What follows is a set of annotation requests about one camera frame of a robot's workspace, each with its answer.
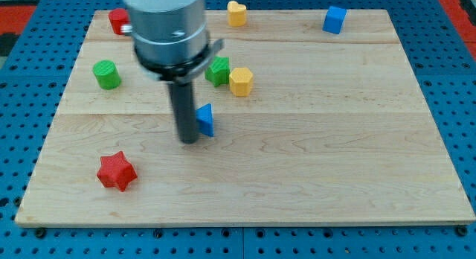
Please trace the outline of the black clamp ring mount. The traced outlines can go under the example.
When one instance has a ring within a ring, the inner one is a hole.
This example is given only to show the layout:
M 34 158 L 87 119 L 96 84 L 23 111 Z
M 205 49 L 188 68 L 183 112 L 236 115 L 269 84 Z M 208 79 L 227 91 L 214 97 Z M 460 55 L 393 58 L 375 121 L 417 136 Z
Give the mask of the black clamp ring mount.
M 133 45 L 137 61 L 146 75 L 153 80 L 172 83 L 189 83 L 205 71 L 214 61 L 216 54 L 224 48 L 224 39 L 218 39 L 205 46 L 194 58 L 175 65 L 153 63 L 138 53 Z

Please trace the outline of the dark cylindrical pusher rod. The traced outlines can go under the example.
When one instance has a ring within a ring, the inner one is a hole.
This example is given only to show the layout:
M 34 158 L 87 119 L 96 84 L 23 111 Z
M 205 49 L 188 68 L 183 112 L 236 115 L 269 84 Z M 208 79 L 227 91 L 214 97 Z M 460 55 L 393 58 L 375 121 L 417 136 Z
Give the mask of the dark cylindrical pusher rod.
M 192 83 L 167 85 L 179 140 L 193 144 L 199 138 Z

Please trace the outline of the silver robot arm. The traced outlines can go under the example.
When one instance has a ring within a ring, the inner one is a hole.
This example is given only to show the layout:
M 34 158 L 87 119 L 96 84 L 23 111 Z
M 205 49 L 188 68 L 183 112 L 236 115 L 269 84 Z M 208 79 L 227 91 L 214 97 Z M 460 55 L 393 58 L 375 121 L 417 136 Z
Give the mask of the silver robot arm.
M 130 20 L 122 31 L 132 37 L 139 64 L 167 84 L 179 140 L 196 142 L 193 80 L 224 47 L 223 39 L 210 40 L 205 0 L 122 1 Z

